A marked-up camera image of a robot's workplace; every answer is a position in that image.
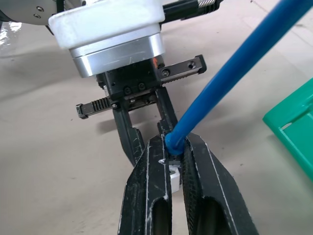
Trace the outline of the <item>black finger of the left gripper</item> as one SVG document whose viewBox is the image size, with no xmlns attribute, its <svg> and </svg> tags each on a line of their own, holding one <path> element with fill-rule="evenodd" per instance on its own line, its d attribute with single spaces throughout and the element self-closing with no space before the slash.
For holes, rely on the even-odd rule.
<svg viewBox="0 0 313 235">
<path fill-rule="evenodd" d="M 142 134 L 139 129 L 133 127 L 125 109 L 113 109 L 113 115 L 123 151 L 135 166 L 145 148 Z"/>
<path fill-rule="evenodd" d="M 173 131 L 178 120 L 165 87 L 156 89 L 156 104 L 161 117 L 157 127 L 160 134 L 166 135 Z"/>
</svg>

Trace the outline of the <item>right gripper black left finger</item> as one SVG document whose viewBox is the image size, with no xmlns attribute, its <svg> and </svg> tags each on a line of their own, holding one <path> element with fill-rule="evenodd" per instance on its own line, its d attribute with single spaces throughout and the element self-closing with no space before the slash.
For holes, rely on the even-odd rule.
<svg viewBox="0 0 313 235">
<path fill-rule="evenodd" d="M 147 142 L 126 182 L 118 235 L 172 235 L 172 190 L 163 135 Z"/>
</svg>

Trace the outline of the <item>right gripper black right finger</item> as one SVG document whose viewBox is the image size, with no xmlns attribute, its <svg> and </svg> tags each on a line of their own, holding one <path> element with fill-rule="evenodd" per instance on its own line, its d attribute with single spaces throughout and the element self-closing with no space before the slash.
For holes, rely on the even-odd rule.
<svg viewBox="0 0 313 235">
<path fill-rule="evenodd" d="M 189 235 L 259 235 L 234 178 L 193 133 L 185 140 L 182 186 Z"/>
</svg>

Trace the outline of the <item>white coupler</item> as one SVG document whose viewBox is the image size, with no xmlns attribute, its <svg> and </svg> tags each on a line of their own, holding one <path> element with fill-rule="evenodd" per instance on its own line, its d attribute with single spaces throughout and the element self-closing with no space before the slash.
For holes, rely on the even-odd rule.
<svg viewBox="0 0 313 235">
<path fill-rule="evenodd" d="M 181 188 L 181 167 L 179 165 L 169 165 L 171 192 L 175 193 Z"/>
</svg>

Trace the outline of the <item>green plastic bin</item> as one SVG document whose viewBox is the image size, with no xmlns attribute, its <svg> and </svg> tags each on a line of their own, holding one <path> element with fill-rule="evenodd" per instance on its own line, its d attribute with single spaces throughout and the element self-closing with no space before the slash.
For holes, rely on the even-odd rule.
<svg viewBox="0 0 313 235">
<path fill-rule="evenodd" d="M 313 181 L 313 78 L 268 111 L 263 122 Z"/>
</svg>

